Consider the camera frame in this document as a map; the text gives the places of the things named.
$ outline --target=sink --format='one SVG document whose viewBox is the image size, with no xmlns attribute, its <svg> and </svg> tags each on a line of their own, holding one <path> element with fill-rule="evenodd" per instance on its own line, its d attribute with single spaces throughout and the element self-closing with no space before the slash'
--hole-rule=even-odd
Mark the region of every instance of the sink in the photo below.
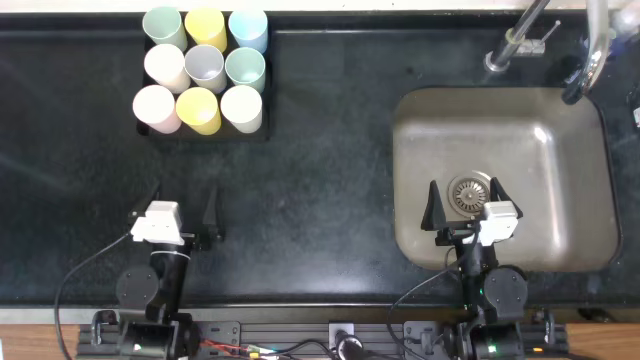
<svg viewBox="0 0 640 360">
<path fill-rule="evenodd" d="M 552 88 L 430 88 L 395 112 L 395 236 L 413 263 L 441 269 L 447 247 L 420 229 L 429 182 L 448 220 L 478 214 L 497 177 L 522 209 L 500 263 L 531 271 L 605 267 L 620 245 L 600 114 Z"/>
</svg>

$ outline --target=blue cup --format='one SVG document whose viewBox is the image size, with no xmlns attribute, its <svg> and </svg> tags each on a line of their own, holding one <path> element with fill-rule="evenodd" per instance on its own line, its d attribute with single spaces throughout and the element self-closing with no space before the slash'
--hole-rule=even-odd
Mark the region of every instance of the blue cup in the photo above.
<svg viewBox="0 0 640 360">
<path fill-rule="evenodd" d="M 229 17 L 229 30 L 241 47 L 249 47 L 264 54 L 269 32 L 267 14 L 261 10 L 234 11 Z"/>
</svg>

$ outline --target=chrome faucet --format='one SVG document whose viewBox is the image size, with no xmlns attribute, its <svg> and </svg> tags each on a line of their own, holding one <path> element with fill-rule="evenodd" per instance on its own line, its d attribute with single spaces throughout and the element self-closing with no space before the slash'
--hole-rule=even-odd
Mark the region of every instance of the chrome faucet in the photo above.
<svg viewBox="0 0 640 360">
<path fill-rule="evenodd" d="M 532 51 L 522 51 L 521 47 L 528 43 L 525 35 L 531 28 L 538 15 L 549 4 L 550 0 L 535 0 L 524 12 L 516 26 L 507 30 L 504 40 L 498 49 L 489 52 L 484 58 L 485 68 L 492 72 L 503 72 L 509 67 L 514 56 L 535 56 L 544 53 L 546 40 L 556 26 L 544 36 L 543 40 L 533 40 Z M 567 88 L 562 93 L 562 100 L 569 105 L 575 104 L 582 96 L 589 92 L 598 79 L 609 52 L 609 13 L 607 0 L 586 0 L 587 18 L 589 21 L 589 52 L 584 67 L 575 74 Z"/>
</svg>

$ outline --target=wooden floor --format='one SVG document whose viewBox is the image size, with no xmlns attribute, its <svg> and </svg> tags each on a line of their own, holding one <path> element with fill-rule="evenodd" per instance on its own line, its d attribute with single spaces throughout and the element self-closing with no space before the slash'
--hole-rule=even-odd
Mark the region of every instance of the wooden floor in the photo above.
<svg viewBox="0 0 640 360">
<path fill-rule="evenodd" d="M 601 360 L 640 359 L 640 324 L 570 324 L 568 332 L 575 354 Z M 72 355 L 77 333 L 77 326 L 63 326 Z M 51 325 L 0 325 L 0 340 L 4 360 L 64 360 Z"/>
</svg>

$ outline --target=sink drain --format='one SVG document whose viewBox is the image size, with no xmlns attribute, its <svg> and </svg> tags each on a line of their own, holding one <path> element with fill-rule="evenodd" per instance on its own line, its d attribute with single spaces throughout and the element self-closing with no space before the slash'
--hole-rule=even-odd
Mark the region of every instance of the sink drain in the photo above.
<svg viewBox="0 0 640 360">
<path fill-rule="evenodd" d="M 453 179 L 449 184 L 449 203 L 460 215 L 479 215 L 489 200 L 489 176 L 471 171 Z"/>
</svg>

